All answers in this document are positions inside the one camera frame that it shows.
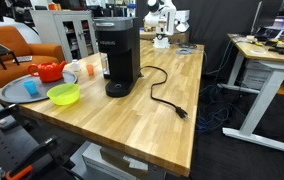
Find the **gray carpet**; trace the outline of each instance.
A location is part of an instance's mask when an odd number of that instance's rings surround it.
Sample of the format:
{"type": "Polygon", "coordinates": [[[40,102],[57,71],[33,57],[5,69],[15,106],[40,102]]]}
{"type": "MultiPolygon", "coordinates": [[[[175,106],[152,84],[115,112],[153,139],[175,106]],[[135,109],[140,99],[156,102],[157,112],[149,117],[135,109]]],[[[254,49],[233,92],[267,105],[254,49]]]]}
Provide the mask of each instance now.
{"type": "MultiPolygon", "coordinates": [[[[212,84],[203,80],[201,87],[212,84]]],[[[210,95],[201,95],[199,111],[227,108],[228,120],[212,131],[197,131],[194,142],[191,176],[198,180],[284,180],[284,152],[257,144],[244,142],[222,134],[222,127],[239,129],[244,121],[241,113],[247,114],[256,95],[239,91],[221,90],[210,95]],[[207,106],[211,100],[224,101],[207,106]]],[[[284,142],[284,96],[276,95],[255,134],[284,142]]]]}

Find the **green bowl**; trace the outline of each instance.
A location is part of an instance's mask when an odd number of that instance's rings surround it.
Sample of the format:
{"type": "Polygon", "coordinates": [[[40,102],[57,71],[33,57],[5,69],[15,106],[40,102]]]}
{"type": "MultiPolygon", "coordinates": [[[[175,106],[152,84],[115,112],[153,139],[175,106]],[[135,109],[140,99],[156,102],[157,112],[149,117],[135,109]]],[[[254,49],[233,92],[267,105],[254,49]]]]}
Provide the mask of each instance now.
{"type": "Polygon", "coordinates": [[[78,84],[61,84],[51,88],[47,96],[56,105],[68,105],[80,97],[80,87],[78,84]]]}

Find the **desk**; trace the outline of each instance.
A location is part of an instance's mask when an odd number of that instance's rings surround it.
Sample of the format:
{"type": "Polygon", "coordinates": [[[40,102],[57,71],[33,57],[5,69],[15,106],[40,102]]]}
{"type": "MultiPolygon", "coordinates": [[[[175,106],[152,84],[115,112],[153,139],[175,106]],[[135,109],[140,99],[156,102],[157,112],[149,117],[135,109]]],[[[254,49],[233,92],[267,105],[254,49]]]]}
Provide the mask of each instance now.
{"type": "Polygon", "coordinates": [[[141,41],[141,67],[152,65],[168,72],[167,83],[155,87],[154,96],[181,106],[188,120],[179,118],[170,106],[151,100],[152,83],[165,78],[155,69],[143,69],[144,77],[128,96],[108,97],[104,89],[108,80],[103,78],[98,54],[79,61],[82,70],[76,74],[81,95],[74,104],[56,106],[44,100],[21,104],[21,111],[148,162],[151,174],[164,176],[169,171],[188,176],[203,54],[175,54],[177,48],[155,49],[150,41],[141,41]],[[95,76],[87,75],[86,64],[93,64],[95,76]]]}
{"type": "Polygon", "coordinates": [[[222,87],[239,90],[238,86],[234,86],[234,82],[244,58],[256,60],[261,64],[271,67],[272,70],[261,91],[252,91],[241,87],[241,90],[246,92],[258,93],[258,96],[240,130],[223,128],[223,133],[227,136],[284,151],[284,143],[253,134],[253,130],[261,120],[264,112],[270,105],[284,80],[284,55],[278,54],[277,52],[269,52],[265,49],[265,47],[260,47],[246,42],[237,42],[235,46],[238,48],[239,52],[233,65],[228,83],[221,84],[222,87]]]}

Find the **orange chair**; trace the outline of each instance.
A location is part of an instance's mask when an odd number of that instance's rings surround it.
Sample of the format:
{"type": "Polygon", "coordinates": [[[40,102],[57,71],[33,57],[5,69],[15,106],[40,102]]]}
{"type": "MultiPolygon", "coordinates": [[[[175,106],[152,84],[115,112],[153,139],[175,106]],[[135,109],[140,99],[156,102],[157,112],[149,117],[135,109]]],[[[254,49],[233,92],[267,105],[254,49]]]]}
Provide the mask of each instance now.
{"type": "Polygon", "coordinates": [[[0,88],[7,83],[28,74],[27,67],[31,64],[44,62],[60,63],[64,60],[62,47],[58,44],[28,44],[20,32],[13,26],[0,27],[0,44],[12,50],[15,56],[32,56],[32,61],[21,62],[19,66],[12,62],[11,55],[1,56],[6,66],[0,65],[0,88]]]}

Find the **cabinet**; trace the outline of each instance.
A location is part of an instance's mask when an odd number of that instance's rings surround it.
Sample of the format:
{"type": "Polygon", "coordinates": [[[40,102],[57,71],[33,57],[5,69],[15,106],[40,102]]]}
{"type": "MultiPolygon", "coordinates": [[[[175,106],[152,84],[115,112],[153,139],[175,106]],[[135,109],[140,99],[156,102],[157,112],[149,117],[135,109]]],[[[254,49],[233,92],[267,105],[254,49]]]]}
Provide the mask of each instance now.
{"type": "Polygon", "coordinates": [[[90,11],[31,11],[31,15],[42,43],[60,44],[69,63],[98,52],[90,11]]]}

